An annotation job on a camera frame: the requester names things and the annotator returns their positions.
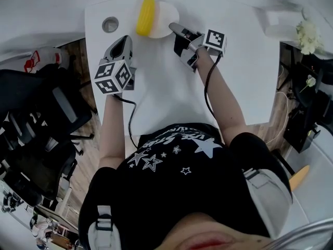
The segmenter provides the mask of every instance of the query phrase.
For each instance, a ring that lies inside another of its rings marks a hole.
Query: mouth
[[[205,232],[196,234],[183,241],[177,250],[224,250],[236,243],[235,238],[221,232]]]

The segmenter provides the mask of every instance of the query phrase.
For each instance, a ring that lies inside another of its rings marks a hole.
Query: yellow corn
[[[144,0],[141,6],[141,11],[136,24],[136,33],[141,36],[150,34],[152,23],[155,14],[155,1]]]

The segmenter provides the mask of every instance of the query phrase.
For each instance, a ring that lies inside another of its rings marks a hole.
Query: black t-shirt
[[[243,233],[269,236],[243,172],[269,169],[290,190],[281,165],[251,133],[238,135],[228,148],[218,133],[192,127],[179,124],[154,133],[117,170],[96,172],[79,217],[84,246],[97,205],[111,206],[122,249],[155,249],[179,220],[194,212]]]

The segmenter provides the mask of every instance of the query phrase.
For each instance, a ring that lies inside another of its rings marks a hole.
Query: white flower
[[[308,79],[306,80],[306,85],[312,87],[316,84],[316,79],[311,75],[308,75]]]
[[[303,20],[296,26],[296,31],[302,54],[313,54],[316,49],[323,48],[321,37],[314,23]]]

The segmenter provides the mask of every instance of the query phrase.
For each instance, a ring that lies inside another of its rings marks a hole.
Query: white plate
[[[173,5],[164,1],[155,1],[155,16],[152,29],[148,37],[163,38],[172,33],[169,29],[171,22],[179,22],[179,12]]]

